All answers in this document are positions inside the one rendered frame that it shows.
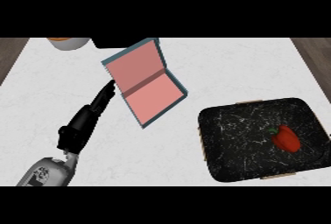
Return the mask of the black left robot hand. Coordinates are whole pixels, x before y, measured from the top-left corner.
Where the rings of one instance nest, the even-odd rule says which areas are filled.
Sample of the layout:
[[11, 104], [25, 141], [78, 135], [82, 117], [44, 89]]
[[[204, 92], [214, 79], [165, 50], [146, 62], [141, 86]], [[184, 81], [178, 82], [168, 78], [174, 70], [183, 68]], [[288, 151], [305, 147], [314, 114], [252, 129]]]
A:
[[62, 151], [78, 154], [88, 142], [100, 114], [109, 104], [109, 100], [115, 95], [115, 81], [110, 80], [100, 89], [97, 96], [90, 104], [84, 105], [75, 113], [66, 126], [57, 130], [57, 148]]

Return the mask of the pink box with teal edges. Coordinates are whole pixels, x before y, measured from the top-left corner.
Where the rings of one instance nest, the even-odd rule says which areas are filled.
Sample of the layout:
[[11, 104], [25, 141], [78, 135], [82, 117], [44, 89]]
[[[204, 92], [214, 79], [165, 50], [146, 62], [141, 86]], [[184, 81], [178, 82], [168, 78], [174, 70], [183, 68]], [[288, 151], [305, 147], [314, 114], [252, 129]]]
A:
[[102, 65], [144, 129], [187, 97], [187, 90], [167, 68], [159, 39], [144, 38], [103, 59]]

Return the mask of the black marble tray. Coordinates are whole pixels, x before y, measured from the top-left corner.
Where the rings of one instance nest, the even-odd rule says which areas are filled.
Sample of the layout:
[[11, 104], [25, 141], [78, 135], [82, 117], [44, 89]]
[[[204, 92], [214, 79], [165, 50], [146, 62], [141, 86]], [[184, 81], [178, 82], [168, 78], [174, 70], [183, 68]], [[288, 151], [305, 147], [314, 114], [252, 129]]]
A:
[[[331, 166], [331, 137], [298, 98], [205, 108], [198, 124], [208, 171], [220, 182]], [[295, 152], [280, 150], [272, 142], [282, 125], [298, 137]]]

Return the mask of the red bell pepper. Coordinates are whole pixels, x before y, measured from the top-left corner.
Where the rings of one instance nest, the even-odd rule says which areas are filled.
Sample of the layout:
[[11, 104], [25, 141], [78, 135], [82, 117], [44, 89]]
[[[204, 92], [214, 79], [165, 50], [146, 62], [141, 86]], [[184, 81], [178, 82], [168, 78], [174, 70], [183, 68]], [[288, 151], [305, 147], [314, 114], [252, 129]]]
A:
[[277, 128], [267, 130], [272, 133], [273, 145], [283, 151], [295, 153], [301, 147], [300, 140], [292, 130], [285, 126], [279, 125]]

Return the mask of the white cup with orange content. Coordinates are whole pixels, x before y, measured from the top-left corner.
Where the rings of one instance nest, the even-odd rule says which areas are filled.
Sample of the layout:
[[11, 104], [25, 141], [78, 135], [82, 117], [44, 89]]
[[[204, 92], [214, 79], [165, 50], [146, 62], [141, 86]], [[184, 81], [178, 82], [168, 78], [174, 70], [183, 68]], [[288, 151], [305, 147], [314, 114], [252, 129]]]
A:
[[60, 51], [76, 50], [88, 42], [88, 38], [47, 38], [47, 40]]

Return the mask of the black appliance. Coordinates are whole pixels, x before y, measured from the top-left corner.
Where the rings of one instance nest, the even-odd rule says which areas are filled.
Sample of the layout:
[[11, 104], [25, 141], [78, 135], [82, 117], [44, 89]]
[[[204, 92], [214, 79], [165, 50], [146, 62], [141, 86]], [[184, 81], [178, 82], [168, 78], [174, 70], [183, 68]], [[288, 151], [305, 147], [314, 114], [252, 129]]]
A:
[[141, 38], [93, 38], [97, 49], [127, 48], [141, 41]]

